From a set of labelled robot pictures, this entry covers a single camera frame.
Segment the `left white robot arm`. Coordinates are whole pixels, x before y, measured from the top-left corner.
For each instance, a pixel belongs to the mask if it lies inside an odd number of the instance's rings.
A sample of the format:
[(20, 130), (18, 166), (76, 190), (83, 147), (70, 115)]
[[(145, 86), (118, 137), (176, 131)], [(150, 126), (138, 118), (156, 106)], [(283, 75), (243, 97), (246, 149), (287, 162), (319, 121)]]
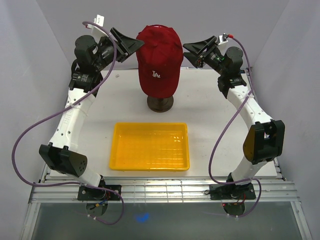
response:
[(88, 167), (88, 159), (78, 152), (78, 141), (87, 113), (96, 99), (102, 70), (113, 61), (124, 62), (145, 43), (110, 30), (115, 41), (102, 36), (96, 42), (91, 35), (82, 35), (75, 41), (75, 60), (71, 67), (68, 96), (56, 132), (47, 145), (42, 144), (39, 154), (48, 167), (60, 174), (73, 177), (90, 185), (88, 193), (100, 200), (106, 195), (103, 177)]

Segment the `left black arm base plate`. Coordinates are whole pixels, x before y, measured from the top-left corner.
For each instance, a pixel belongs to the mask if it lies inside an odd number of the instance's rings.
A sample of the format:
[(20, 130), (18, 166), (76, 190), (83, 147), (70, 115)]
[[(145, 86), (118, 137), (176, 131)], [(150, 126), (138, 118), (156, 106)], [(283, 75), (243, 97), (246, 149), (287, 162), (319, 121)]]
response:
[(98, 189), (89, 188), (87, 186), (80, 186), (77, 195), (78, 201), (119, 201), (120, 197), (115, 193), (109, 191), (102, 191)]

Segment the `black cap red trim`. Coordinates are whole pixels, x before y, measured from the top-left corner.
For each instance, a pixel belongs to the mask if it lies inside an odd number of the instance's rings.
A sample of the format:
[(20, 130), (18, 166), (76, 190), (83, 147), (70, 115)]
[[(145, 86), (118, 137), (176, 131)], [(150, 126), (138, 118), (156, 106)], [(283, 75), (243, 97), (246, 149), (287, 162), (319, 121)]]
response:
[(152, 93), (147, 93), (147, 95), (149, 97), (152, 98), (157, 98), (157, 99), (165, 99), (165, 98), (170, 98), (172, 97), (174, 94), (173, 93), (163, 93), (163, 92), (152, 92)]

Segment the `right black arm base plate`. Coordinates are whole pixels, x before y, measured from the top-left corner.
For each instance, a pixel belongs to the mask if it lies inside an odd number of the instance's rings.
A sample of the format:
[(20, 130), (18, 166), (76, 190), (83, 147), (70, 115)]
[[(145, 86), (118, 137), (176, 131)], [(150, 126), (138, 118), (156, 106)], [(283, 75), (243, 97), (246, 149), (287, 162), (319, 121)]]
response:
[(204, 191), (205, 195), (210, 195), (211, 200), (255, 200), (256, 194), (252, 183), (245, 185), (235, 184), (210, 184), (209, 189)]

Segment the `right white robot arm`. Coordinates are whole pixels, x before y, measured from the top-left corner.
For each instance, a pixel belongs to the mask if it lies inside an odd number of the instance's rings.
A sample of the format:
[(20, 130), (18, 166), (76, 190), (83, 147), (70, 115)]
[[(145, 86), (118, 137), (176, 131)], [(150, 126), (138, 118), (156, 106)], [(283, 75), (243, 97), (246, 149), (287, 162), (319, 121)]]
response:
[(285, 124), (274, 120), (258, 104), (254, 97), (253, 84), (246, 82), (241, 74), (241, 67), (248, 55), (242, 44), (229, 47), (225, 53), (220, 48), (231, 34), (212, 36), (206, 40), (185, 43), (183, 54), (197, 69), (208, 65), (219, 77), (217, 86), (223, 96), (236, 108), (235, 116), (241, 116), (248, 133), (242, 150), (243, 158), (226, 182), (215, 181), (207, 194), (212, 200), (231, 200), (237, 198), (256, 198), (252, 181), (259, 170), (283, 152)]

